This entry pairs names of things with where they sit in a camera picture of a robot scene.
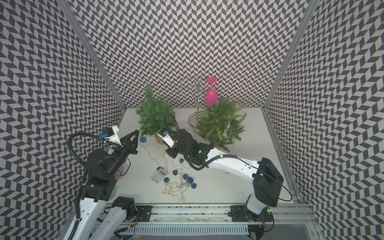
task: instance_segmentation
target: round metal base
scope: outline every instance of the round metal base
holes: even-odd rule
[[[197,128],[197,114],[196,113],[192,113],[189,118],[188,118],[188,124],[189,126],[191,126],[192,128]]]

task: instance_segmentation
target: cable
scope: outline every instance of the cable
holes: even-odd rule
[[[103,222],[103,220],[101,220],[100,218],[97,218],[97,221],[99,221],[99,222]],[[118,234],[117,233],[117,231],[114,231],[114,233],[113,233],[116,237],[118,237],[119,239],[123,239],[123,240],[129,240],[129,239],[131,239],[132,237],[130,237],[130,238],[124,238],[123,236],[121,236],[120,234]]]
[[[121,168],[122,168],[122,170],[120,171],[120,168],[119,168],[118,171],[115,173],[115,175],[117,175],[117,173],[119,172],[119,173],[120,173],[120,177],[121,177],[121,175],[122,175],[122,173],[123,173],[123,171],[124,171],[124,167],[121,166]]]
[[[170,133],[170,131],[169,131],[168,123],[167,123],[167,116],[170,116],[170,117],[171,117],[173,123],[175,124],[176,131],[177,131],[177,133],[179,134],[179,136],[181,136],[181,135],[180,135],[180,129],[179,129],[179,126],[178,126],[178,124],[177,124],[177,122],[176,122],[175,117],[174,117],[171,113],[165,113],[165,114],[164,114],[164,125],[165,125],[166,130],[168,131],[169,135],[171,136],[171,138],[173,139],[173,141],[176,143],[177,141],[174,139],[173,135],[171,135],[171,133]],[[279,198],[280,200],[289,202],[289,201],[291,201],[291,200],[293,199],[292,194],[289,192],[289,190],[288,190],[285,186],[283,186],[281,183],[279,183],[276,179],[274,179],[273,177],[269,176],[268,174],[266,174],[266,173],[263,172],[262,170],[258,169],[257,167],[254,167],[254,166],[252,166],[252,165],[249,165],[248,163],[246,163],[246,162],[244,162],[243,160],[241,160],[240,158],[238,158],[236,155],[223,154],[223,155],[221,155],[221,156],[216,156],[216,157],[213,157],[213,158],[209,159],[207,162],[205,162],[204,164],[202,164],[200,167],[196,167],[194,164],[192,164],[192,163],[189,161],[188,155],[187,155],[187,153],[186,153],[186,149],[185,149],[184,141],[183,141],[183,140],[180,140],[180,144],[181,144],[181,146],[182,146],[182,148],[183,148],[182,151],[183,151],[183,156],[184,156],[185,160],[186,160],[187,163],[188,163],[193,169],[195,169],[196,171],[200,171],[200,170],[202,170],[202,169],[205,168],[208,164],[210,164],[211,162],[213,162],[214,160],[217,160],[217,159],[219,159],[219,158],[224,158],[224,157],[236,158],[236,159],[242,161],[243,163],[245,163],[246,165],[248,165],[248,166],[250,166],[250,167],[253,167],[253,168],[257,169],[258,171],[264,173],[265,175],[267,175],[268,177],[270,177],[271,179],[273,179],[275,182],[277,182],[278,184],[280,184],[285,190],[287,190],[287,192],[288,192],[288,193],[290,194],[290,196],[291,196],[291,199],[290,199],[290,200],[285,200],[285,199],[281,199],[281,198]]]
[[[112,208],[112,207],[106,207],[106,208],[104,208],[103,212],[104,212],[105,214],[108,214],[108,212],[106,212],[105,210],[106,210],[106,209],[110,209],[110,208]]]
[[[267,231],[264,231],[264,232],[269,232],[270,230],[272,230],[273,226],[275,225],[275,219],[273,218],[272,213],[271,213],[271,216],[272,216],[272,220],[273,220],[272,227],[270,229],[268,229]]]
[[[168,162],[167,162],[167,158],[165,159],[165,161],[166,161],[166,165],[167,165],[167,172],[168,172]]]
[[[74,222],[74,225],[73,225],[73,228],[72,228],[72,231],[68,237],[68,240],[72,240],[74,234],[76,233],[76,229],[77,227],[79,226],[79,222],[80,222],[80,199],[81,199],[81,192],[83,191],[83,187],[84,187],[84,183],[85,181],[87,180],[87,175],[88,175],[88,170],[84,170],[84,175],[83,175],[83,179],[81,180],[81,183],[80,183],[80,188],[79,188],[79,191],[77,193],[77,197],[76,197],[76,200],[74,202],[74,208],[75,208],[75,211],[76,211],[76,220]]]
[[[290,200],[285,200],[285,199],[281,199],[281,198],[279,198],[280,200],[289,202],[289,201],[291,201],[291,200],[293,199],[292,194],[289,192],[289,190],[288,190],[285,186],[283,186],[281,183],[279,183],[276,179],[274,179],[273,177],[269,176],[268,174],[266,174],[264,171],[258,169],[257,167],[254,167],[254,166],[252,166],[252,165],[249,165],[248,163],[244,162],[244,161],[241,160],[240,158],[238,158],[238,157],[235,157],[235,158],[237,158],[238,160],[240,160],[240,161],[242,161],[243,163],[247,164],[248,166],[257,169],[258,171],[260,171],[260,172],[262,172],[263,174],[267,175],[268,177],[272,178],[275,182],[277,182],[278,184],[280,184],[283,188],[285,188],[285,190],[287,190],[287,192],[288,192],[289,195],[291,196],[291,199],[290,199]]]
[[[73,148],[72,148],[72,140],[74,137],[76,136],[87,136],[87,137],[93,137],[93,138],[96,138],[97,140],[99,141],[103,141],[109,145],[112,145],[112,146],[116,146],[118,147],[118,150],[121,150],[122,147],[121,145],[115,143],[115,142],[110,142],[110,141],[104,141],[101,137],[97,136],[97,135],[92,135],[90,133],[86,133],[86,132],[76,132],[74,134],[72,134],[71,136],[69,136],[68,140],[67,140],[67,147],[68,147],[68,150],[70,152],[70,154],[72,154],[72,156],[84,167],[85,163],[84,161],[74,152]]]
[[[175,165],[173,165],[173,159],[174,159],[174,158],[172,158],[172,162],[171,162],[173,167],[178,167],[178,166],[180,166],[180,165],[181,165],[181,163],[180,163],[179,165],[176,165],[176,166],[175,166]]]
[[[139,219],[139,217],[140,217],[140,213],[139,212],[137,212],[137,217],[136,217],[136,222],[135,222],[135,225],[133,225],[133,227],[134,227],[134,229],[133,229],[133,235],[135,235],[135,232],[136,232],[136,224],[137,224],[137,220]]]
[[[129,168],[131,167],[131,161],[129,158],[127,158],[127,159],[129,161],[129,166],[128,166],[127,170],[125,171],[125,173],[123,175],[121,175],[121,177],[124,176],[128,172]]]
[[[148,154],[149,154],[149,157],[150,158],[152,158],[153,160],[155,160],[155,162],[157,162],[157,164],[159,165],[159,167],[160,167],[160,164],[159,164],[159,162],[158,161],[156,161],[156,159],[154,159],[152,156],[151,156],[151,154],[149,153],[149,151],[147,150],[147,152],[148,152]]]

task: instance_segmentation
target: white table surface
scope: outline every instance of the white table surface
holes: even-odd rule
[[[176,120],[180,129],[185,128],[192,134],[197,142],[202,142],[203,139],[193,132],[193,128],[191,128],[187,122],[189,115],[196,111],[196,109],[176,108],[174,111],[176,112]],[[262,157],[268,158],[283,175],[261,109],[245,108],[244,113],[247,113],[247,117],[243,122],[245,131],[241,134],[242,141],[230,146],[230,153],[245,159],[261,160]],[[135,109],[127,109],[119,127],[119,137],[123,137],[139,129],[140,124],[138,120],[139,116],[136,115]],[[168,164],[169,171],[167,177],[171,183],[177,182],[180,184],[180,176],[174,176],[172,171],[181,166],[173,167],[171,157],[164,159],[164,152],[167,146],[158,144],[154,138],[149,138],[146,143],[142,143],[142,146],[148,149],[151,156],[156,159],[163,168],[166,169]],[[151,180],[151,176],[156,171],[158,164],[149,157],[148,152],[142,146],[138,145],[137,155],[130,155],[128,157],[132,165],[128,173],[118,179],[115,186],[116,194],[110,202],[113,202],[118,196],[125,196],[134,198],[136,203],[179,203],[180,196],[172,197],[162,194],[165,189],[165,183],[163,181],[157,184]],[[179,159],[182,157],[183,156],[179,154],[173,160],[173,164],[175,166],[179,165]],[[123,165],[124,172],[128,164],[129,162],[126,161]],[[189,167],[187,162],[184,162],[183,166],[184,167],[181,168],[184,170],[187,170],[185,167]],[[223,170],[206,168],[201,171],[195,171],[188,169],[186,173],[193,177],[194,182],[197,184],[195,189],[189,188],[183,194],[185,203],[187,204],[245,203],[248,196],[253,193],[253,186],[251,184],[240,177],[226,174]],[[282,188],[280,198],[290,199],[290,195]]]

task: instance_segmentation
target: plant pot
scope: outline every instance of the plant pot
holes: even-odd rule
[[[156,138],[156,142],[158,144],[164,145],[164,141],[163,141],[163,139],[161,139],[161,137],[159,137],[157,134],[155,134],[155,138]]]

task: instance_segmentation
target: mounting plate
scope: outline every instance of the mounting plate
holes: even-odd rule
[[[149,222],[151,217],[152,206],[150,205],[140,205],[136,206],[137,212],[139,214],[139,219],[137,222]]]
[[[272,216],[268,213],[265,214],[265,212],[262,212],[263,216],[265,217],[265,222],[272,222]],[[231,206],[231,211],[228,213],[228,216],[232,218],[232,222],[252,222],[255,224],[260,224],[263,222],[263,218],[260,215],[257,218],[257,221],[251,221],[249,220],[244,212],[244,205],[232,205]]]

